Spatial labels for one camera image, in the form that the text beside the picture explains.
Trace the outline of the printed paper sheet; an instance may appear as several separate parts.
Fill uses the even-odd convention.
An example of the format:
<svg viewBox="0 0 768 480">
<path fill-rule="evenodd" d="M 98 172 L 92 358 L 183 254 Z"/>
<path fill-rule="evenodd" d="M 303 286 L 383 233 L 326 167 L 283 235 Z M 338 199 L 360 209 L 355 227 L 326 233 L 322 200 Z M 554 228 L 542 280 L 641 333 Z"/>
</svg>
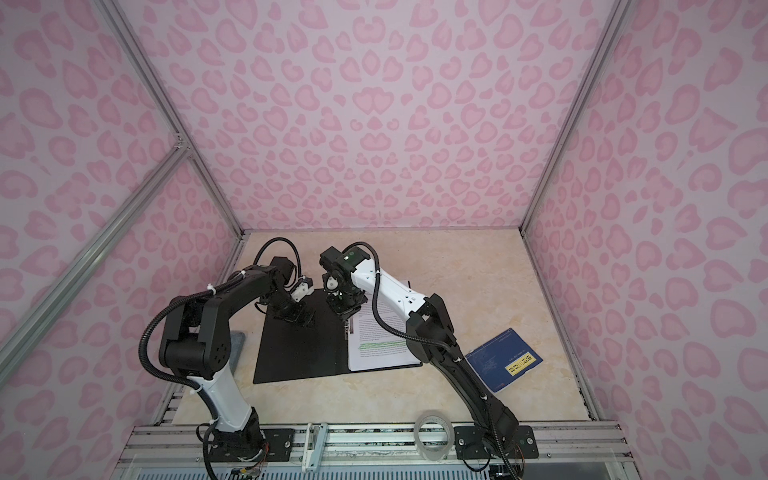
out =
<svg viewBox="0 0 768 480">
<path fill-rule="evenodd" d="M 405 339 L 376 322 L 372 305 L 372 296 L 367 294 L 367 301 L 348 320 L 348 369 L 363 372 L 421 366 Z"/>
</svg>

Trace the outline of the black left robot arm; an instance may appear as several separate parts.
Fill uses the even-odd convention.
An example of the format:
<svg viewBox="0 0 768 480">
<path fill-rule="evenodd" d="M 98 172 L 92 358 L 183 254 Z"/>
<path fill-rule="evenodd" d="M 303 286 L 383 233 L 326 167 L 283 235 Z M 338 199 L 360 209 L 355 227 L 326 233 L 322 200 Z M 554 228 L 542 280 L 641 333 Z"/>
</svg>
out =
<svg viewBox="0 0 768 480">
<path fill-rule="evenodd" d="M 211 426 L 201 435 L 208 450 L 246 461 L 266 451 L 258 414 L 233 377 L 231 317 L 257 303 L 279 320 L 306 325 L 314 311 L 305 297 L 313 291 L 313 280 L 300 275 L 297 265 L 275 257 L 267 266 L 250 265 L 218 286 L 172 302 L 164 317 L 159 361 L 208 408 Z"/>
</svg>

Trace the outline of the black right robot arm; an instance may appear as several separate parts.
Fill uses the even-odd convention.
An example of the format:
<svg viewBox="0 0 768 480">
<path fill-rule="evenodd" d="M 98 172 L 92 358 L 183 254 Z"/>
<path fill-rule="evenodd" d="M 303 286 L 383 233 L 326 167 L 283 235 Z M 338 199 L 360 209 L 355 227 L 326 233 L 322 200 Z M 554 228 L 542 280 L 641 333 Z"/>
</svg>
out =
<svg viewBox="0 0 768 480">
<path fill-rule="evenodd" d="M 403 339 L 413 356 L 435 367 L 451 385 L 481 430 L 483 445 L 504 461 L 521 457 L 514 439 L 519 420 L 469 364 L 442 297 L 418 293 L 388 274 L 366 242 L 343 250 L 330 247 L 320 254 L 319 264 L 335 313 L 347 319 L 369 305 L 379 327 Z"/>
</svg>

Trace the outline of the white folder with black inside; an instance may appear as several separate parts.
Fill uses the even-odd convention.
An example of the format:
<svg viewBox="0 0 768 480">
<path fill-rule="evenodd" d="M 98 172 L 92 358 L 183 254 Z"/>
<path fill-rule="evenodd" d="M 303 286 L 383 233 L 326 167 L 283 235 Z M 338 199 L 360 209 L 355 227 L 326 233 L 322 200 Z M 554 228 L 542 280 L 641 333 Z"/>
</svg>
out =
<svg viewBox="0 0 768 480">
<path fill-rule="evenodd" d="M 323 292 L 312 293 L 306 302 L 315 310 L 310 327 L 289 324 L 267 314 L 253 376 L 255 384 L 358 373 L 348 369 L 348 320 L 339 319 Z"/>
</svg>

